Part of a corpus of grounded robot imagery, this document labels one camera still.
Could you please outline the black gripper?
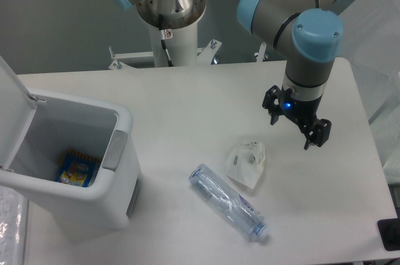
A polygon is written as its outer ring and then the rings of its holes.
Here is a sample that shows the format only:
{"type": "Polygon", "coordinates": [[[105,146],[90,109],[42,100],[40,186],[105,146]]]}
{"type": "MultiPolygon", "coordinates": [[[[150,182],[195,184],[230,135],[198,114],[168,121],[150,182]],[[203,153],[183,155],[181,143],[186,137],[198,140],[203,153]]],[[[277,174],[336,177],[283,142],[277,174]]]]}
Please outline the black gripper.
{"type": "Polygon", "coordinates": [[[321,147],[329,139],[332,126],[331,121],[316,117],[321,101],[321,88],[283,84],[281,90],[274,85],[266,91],[262,102],[262,107],[271,117],[270,125],[276,124],[283,115],[295,123],[305,135],[305,150],[310,146],[321,147]]]}

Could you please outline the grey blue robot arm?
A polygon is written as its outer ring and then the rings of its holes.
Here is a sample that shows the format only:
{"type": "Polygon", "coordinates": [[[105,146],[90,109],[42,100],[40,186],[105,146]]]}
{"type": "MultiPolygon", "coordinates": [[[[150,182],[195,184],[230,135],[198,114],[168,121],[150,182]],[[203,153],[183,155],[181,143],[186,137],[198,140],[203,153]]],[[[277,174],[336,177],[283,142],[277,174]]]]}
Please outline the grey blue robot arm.
{"type": "MultiPolygon", "coordinates": [[[[286,59],[281,86],[267,90],[262,102],[276,123],[282,116],[305,136],[306,146],[322,146],[331,122],[316,115],[343,40],[343,23],[329,10],[337,0],[240,0],[236,16],[249,33],[286,59]]],[[[174,44],[178,31],[195,26],[205,12],[205,0],[115,0],[136,8],[156,34],[155,63],[177,67],[195,63],[197,47],[174,44]]]]}

